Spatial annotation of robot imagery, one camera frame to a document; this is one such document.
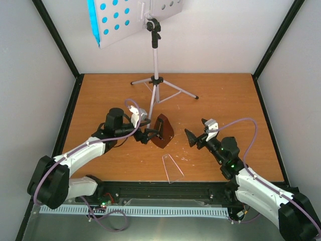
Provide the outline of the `brown wooden metronome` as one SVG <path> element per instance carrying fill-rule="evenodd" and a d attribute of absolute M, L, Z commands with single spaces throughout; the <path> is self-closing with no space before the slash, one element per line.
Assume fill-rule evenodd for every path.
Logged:
<path fill-rule="evenodd" d="M 153 129 L 157 131 L 157 134 L 151 141 L 157 147 L 164 149 L 175 135 L 169 119 L 164 114 L 160 114 L 155 121 Z"/>

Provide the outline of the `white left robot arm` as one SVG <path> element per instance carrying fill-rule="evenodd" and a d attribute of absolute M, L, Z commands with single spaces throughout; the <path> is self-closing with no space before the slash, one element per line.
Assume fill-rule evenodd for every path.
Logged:
<path fill-rule="evenodd" d="M 159 134 L 158 130 L 147 128 L 150 120 L 144 109 L 130 106 L 129 110 L 131 116 L 120 108 L 110 109 L 105 122 L 84 143 L 53 158 L 43 156 L 27 188 L 34 204 L 56 209 L 66 200 L 80 196 L 87 196 L 93 202 L 101 201 L 104 197 L 103 181 L 93 175 L 82 178 L 72 178 L 72 175 L 88 162 L 117 147 L 118 140 L 133 136 L 137 142 L 147 144 Z"/>

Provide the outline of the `clear plastic metronome cover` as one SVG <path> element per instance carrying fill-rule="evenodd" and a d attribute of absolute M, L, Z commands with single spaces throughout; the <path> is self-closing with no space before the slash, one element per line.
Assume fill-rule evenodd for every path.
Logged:
<path fill-rule="evenodd" d="M 169 184 L 180 181 L 184 178 L 184 174 L 178 164 L 170 154 L 162 156 L 162 161 Z"/>

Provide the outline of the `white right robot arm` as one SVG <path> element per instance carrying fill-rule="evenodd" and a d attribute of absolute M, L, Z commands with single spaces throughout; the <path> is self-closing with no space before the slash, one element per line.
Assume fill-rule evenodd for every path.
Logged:
<path fill-rule="evenodd" d="M 284 240 L 317 240 L 320 219 L 309 198 L 300 192 L 286 191 L 258 175 L 239 157 L 235 137 L 218 140 L 221 127 L 214 119 L 202 119 L 204 133 L 196 137 L 185 130 L 190 147 L 203 147 L 214 156 L 228 180 L 225 195 L 229 202 L 241 202 L 271 221 Z"/>

